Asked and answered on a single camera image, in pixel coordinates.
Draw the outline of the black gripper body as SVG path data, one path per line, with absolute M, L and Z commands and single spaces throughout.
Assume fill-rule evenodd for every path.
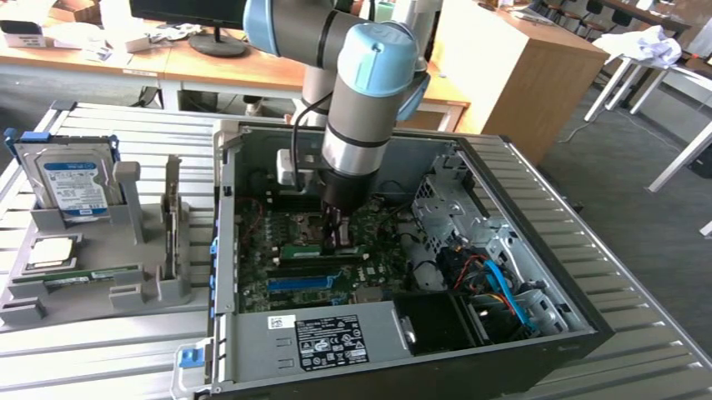
M 350 216 L 366 203 L 377 172 L 343 175 L 335 170 L 320 171 L 320 199 L 343 216 Z

